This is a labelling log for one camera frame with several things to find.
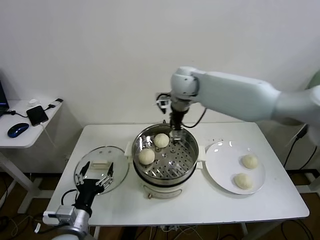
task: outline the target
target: perforated steamer tray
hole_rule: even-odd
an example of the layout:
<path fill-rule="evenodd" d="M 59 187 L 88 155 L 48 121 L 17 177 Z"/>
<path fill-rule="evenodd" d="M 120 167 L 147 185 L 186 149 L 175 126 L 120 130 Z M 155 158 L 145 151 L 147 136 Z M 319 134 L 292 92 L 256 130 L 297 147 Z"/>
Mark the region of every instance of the perforated steamer tray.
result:
<path fill-rule="evenodd" d="M 138 175 L 148 183 L 160 186 L 172 186 L 185 181 L 195 170 L 199 149 L 196 139 L 187 130 L 182 130 L 181 140 L 173 142 L 170 137 L 169 124 L 156 124 L 144 129 L 134 140 L 132 158 Z M 157 134 L 166 134 L 170 142 L 165 148 L 154 144 Z M 139 162 L 139 153 L 148 148 L 154 151 L 155 160 L 152 164 L 143 165 Z"/>

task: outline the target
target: blue computer mouse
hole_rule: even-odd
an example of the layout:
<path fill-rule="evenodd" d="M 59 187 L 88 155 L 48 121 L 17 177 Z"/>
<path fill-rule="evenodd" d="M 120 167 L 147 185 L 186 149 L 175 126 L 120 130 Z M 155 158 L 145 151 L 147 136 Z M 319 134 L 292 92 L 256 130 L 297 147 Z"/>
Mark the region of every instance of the blue computer mouse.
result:
<path fill-rule="evenodd" d="M 29 124 L 28 123 L 25 123 L 25 122 L 18 123 L 16 125 L 12 126 L 8 130 L 8 136 L 10 138 L 16 138 L 20 134 L 22 134 L 25 130 L 27 130 L 28 128 L 29 128 Z"/>

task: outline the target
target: white table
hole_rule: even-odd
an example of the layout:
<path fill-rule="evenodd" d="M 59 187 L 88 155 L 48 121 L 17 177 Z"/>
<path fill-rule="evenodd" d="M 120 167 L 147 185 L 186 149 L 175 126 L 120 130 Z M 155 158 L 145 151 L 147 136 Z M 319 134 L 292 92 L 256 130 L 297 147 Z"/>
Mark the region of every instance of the white table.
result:
<path fill-rule="evenodd" d="M 56 219 L 46 215 L 58 209 L 63 193 L 75 188 L 73 172 L 85 154 L 100 146 L 113 145 L 125 149 L 128 141 L 133 141 L 135 136 L 148 126 L 86 126 L 46 209 L 44 223 L 58 224 Z M 94 199 L 89 224 L 160 226 L 274 220 L 279 220 L 277 223 L 280 223 L 285 219 L 304 218 L 309 215 L 306 204 L 255 123 L 201 123 L 190 129 L 190 132 L 201 146 L 208 146 L 221 139 L 241 141 L 250 146 L 265 167 L 266 179 L 262 189 L 252 195 L 233 194 L 219 187 L 204 169 L 196 169 L 180 196 L 172 199 L 148 199 L 130 164 L 128 175 L 120 186 Z M 64 199 L 65 204 L 73 204 L 74 197 L 72 193 L 68 194 Z M 277 223 L 264 223 L 244 239 L 256 239 Z"/>
<path fill-rule="evenodd" d="M 47 108 L 48 104 L 52 103 L 54 99 L 48 99 L 41 101 L 42 107 Z M 8 101 L 10 110 L 15 110 L 17 113 L 27 116 L 26 110 L 32 108 L 28 107 L 28 100 L 11 100 Z M 61 104 L 55 108 L 48 109 L 45 111 L 49 120 L 44 122 L 42 125 L 32 126 L 29 118 L 24 118 L 19 115 L 3 115 L 0 117 L 0 148 L 13 148 L 13 149 L 23 149 L 31 147 L 40 134 L 43 132 L 44 128 L 48 125 L 50 120 L 56 114 L 56 112 L 61 107 Z M 16 138 L 10 138 L 7 135 L 8 130 L 18 124 L 18 123 L 28 123 L 30 127 Z M 14 180 L 8 187 L 8 193 L 14 188 L 15 184 L 18 182 L 27 191 L 27 195 L 21 203 L 18 209 L 19 214 L 23 214 L 27 211 L 33 198 L 51 198 L 53 191 L 51 190 L 40 190 L 38 186 L 40 185 L 42 178 L 36 178 L 32 182 L 27 178 L 23 172 L 21 172 L 8 158 L 1 154 L 0 156 L 0 168 L 6 171 Z M 5 196 L 0 199 L 0 206 L 5 200 Z"/>

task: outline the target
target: laptop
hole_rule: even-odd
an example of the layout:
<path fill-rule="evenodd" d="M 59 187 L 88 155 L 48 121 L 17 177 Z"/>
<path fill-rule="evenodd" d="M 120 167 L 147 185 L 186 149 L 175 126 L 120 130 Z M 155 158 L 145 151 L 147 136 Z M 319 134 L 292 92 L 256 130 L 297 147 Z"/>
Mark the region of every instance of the laptop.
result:
<path fill-rule="evenodd" d="M 0 117 L 9 109 L 9 104 L 0 81 Z"/>

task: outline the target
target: white robotic arm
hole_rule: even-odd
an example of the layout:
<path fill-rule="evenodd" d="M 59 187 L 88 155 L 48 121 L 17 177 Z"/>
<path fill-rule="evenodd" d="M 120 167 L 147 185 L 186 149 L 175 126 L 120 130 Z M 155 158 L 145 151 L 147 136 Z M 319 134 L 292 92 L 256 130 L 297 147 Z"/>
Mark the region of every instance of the white robotic arm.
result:
<path fill-rule="evenodd" d="M 320 86 L 281 92 L 270 83 L 254 78 L 180 67 L 172 75 L 170 95 L 170 123 L 177 140 L 190 104 L 201 103 L 208 109 L 248 122 L 298 120 L 309 125 L 311 140 L 320 145 Z"/>

